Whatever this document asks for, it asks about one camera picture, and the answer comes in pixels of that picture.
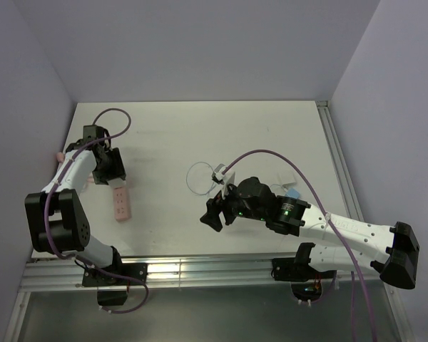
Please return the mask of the white charger plug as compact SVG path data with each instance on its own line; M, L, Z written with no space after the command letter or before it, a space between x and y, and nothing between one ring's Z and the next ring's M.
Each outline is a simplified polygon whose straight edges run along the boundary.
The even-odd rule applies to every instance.
M113 180L110 180L108 182L108 184L113 188L120 188L120 187L125 187L126 186L126 181L122 180L121 178L116 178Z

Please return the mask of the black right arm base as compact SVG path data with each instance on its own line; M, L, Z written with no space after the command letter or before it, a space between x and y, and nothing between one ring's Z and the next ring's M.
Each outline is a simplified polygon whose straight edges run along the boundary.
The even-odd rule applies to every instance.
M310 266L311 258L301 256L272 259L271 277L275 281L307 282L310 280L332 279L335 271L317 271Z

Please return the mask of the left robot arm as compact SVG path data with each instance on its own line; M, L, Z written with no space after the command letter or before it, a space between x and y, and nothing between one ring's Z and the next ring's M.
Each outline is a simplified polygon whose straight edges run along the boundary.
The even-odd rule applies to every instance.
M126 171L107 129L86 125L83 136L58 157L59 169L40 192L26 196L24 206L33 248L62 259L75 257L99 268L107 284L124 278L125 267L115 247L91 235L79 194L89 177L118 195L126 186Z

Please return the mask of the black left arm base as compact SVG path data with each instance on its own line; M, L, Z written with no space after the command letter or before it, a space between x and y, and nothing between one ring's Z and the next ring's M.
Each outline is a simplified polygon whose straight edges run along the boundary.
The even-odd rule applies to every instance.
M124 305L131 286L146 287L146 263L122 264L117 273L112 270L87 268L83 274L83 288L97 289L97 303L106 308Z

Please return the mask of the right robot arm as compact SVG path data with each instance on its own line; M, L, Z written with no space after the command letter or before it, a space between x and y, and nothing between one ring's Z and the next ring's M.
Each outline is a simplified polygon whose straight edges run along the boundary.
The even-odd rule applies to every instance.
M399 289L416 286L420 247L407 223L376 225L324 213L301 199L275 195L256 177L225 185L206 202L200 221L220 232L237 218L264 222L277 234L302 240L288 266L288 281L361 271L375 272Z

